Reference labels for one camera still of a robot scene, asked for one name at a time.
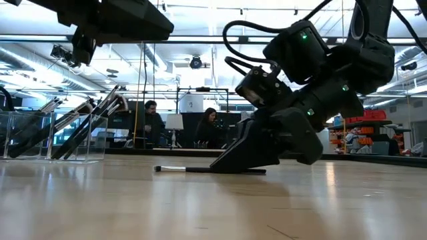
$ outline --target ceiling duct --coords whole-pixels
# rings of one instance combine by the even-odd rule
[[[396,59],[395,59],[394,64],[396,67],[399,67],[399,66],[409,62],[411,59],[415,58],[420,53],[422,53],[421,48],[419,48],[419,47],[408,47],[407,49],[396,54]]]
[[[144,51],[144,46],[142,44],[138,44],[138,47],[141,49],[141,51]],[[154,48],[151,46],[151,44],[147,44],[145,46],[145,57],[154,64],[156,71],[172,73],[173,63],[164,61],[158,54],[155,54]]]
[[[0,70],[35,71],[34,68],[30,67],[28,64],[7,54],[4,49],[0,49]]]
[[[103,87],[92,83],[84,77],[74,75],[70,71],[60,65],[54,64],[43,57],[31,52],[30,50],[16,44],[16,43],[0,43],[0,52],[4,52],[6,55],[25,62],[34,71],[46,71],[49,69],[52,74],[62,79],[69,80],[86,90],[105,90]]]

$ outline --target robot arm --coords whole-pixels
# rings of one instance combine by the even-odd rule
[[[316,10],[329,2],[324,1]],[[213,172],[240,173],[278,164],[278,155],[284,151],[301,153],[297,161],[311,165],[322,155],[316,132],[324,129],[327,119],[337,113],[343,117],[363,115],[357,94],[375,92],[394,74],[394,48],[387,42],[387,32],[392,11],[397,9],[393,0],[356,2],[346,42],[332,49],[308,21],[313,14],[285,29],[245,21],[226,25],[224,41],[232,53],[248,61],[270,63],[273,71],[267,73],[261,67],[226,58],[242,74],[245,72],[235,64],[251,69],[236,93],[258,110],[252,119],[239,123],[239,139],[211,164]],[[278,33],[263,51],[266,59],[254,59],[231,48],[226,32],[234,25]],[[280,69],[291,82],[305,86],[292,91],[277,78]]]
[[[167,40],[173,24],[148,0],[30,0],[57,13],[58,22],[74,24],[73,57],[90,64],[97,46]],[[6,0],[19,6],[22,0]]]

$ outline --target man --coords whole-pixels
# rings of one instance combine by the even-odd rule
[[[152,143],[154,146],[158,146],[160,142],[160,134],[162,132],[163,121],[161,120],[160,114],[156,112],[157,103],[149,100],[145,103],[145,121],[142,121],[143,128],[145,131],[145,137],[147,143]]]

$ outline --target woman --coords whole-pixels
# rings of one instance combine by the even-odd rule
[[[221,129],[215,126],[216,110],[206,109],[195,133],[195,142],[207,143],[207,148],[219,148]]]

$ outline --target person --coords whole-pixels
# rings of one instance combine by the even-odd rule
[[[217,113],[215,109],[211,107],[206,109],[197,126],[195,142],[207,143],[207,148],[209,149],[219,148],[222,130],[216,127],[216,118]]]
[[[161,132],[164,128],[161,116],[157,113],[157,103],[149,100],[145,103],[145,121],[143,119],[143,129],[147,143],[152,143],[153,146],[158,146],[160,142]]]

